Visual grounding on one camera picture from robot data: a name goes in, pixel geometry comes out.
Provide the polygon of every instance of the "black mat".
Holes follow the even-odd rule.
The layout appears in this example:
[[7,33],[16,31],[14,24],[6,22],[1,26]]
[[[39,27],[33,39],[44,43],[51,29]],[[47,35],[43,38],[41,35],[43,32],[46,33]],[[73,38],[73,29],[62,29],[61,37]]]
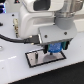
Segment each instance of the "black mat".
[[12,84],[84,84],[84,62],[27,78]]

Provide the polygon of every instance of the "robotic arm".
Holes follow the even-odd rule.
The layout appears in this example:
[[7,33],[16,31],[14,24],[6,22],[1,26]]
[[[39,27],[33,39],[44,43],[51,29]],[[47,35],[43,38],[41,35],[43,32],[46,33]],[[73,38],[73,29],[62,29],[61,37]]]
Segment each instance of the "robotic arm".
[[19,11],[18,34],[27,42],[32,35],[37,35],[37,42],[45,45],[71,40],[77,34],[73,17],[81,10],[83,0],[23,0],[23,4]]

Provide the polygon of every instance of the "connector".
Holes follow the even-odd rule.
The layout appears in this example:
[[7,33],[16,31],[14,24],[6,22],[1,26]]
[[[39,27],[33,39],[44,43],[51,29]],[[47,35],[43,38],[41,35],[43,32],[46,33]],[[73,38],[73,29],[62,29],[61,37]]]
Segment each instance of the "connector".
[[39,36],[38,36],[38,35],[30,36],[28,39],[25,39],[24,41],[25,41],[25,42],[24,42],[25,44],[26,44],[26,43],[31,43],[31,44],[33,44],[33,45],[35,45],[35,44],[40,44]]

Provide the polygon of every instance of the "metal bracket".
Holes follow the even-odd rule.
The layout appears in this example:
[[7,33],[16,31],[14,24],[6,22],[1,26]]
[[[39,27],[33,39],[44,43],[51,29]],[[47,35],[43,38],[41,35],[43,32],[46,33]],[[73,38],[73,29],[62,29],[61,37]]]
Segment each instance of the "metal bracket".
[[66,59],[63,52],[44,54],[43,50],[28,52],[26,58],[30,68]]

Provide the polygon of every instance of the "black cable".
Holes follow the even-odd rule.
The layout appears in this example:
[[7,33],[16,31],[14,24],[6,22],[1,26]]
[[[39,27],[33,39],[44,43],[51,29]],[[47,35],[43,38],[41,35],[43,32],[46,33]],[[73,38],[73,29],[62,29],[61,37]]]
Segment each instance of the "black cable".
[[13,42],[13,43],[24,43],[24,40],[17,40],[17,39],[11,39],[8,37],[5,37],[3,35],[0,34],[0,38],[9,42]]
[[33,43],[33,44],[40,44],[40,41],[39,41],[39,36],[38,35],[33,35],[27,39],[24,39],[24,40],[17,40],[17,39],[11,39],[11,38],[8,38],[8,37],[5,37],[3,35],[0,34],[0,38],[5,40],[5,41],[9,41],[9,42],[13,42],[13,43],[24,43],[24,44],[27,44],[27,43]]

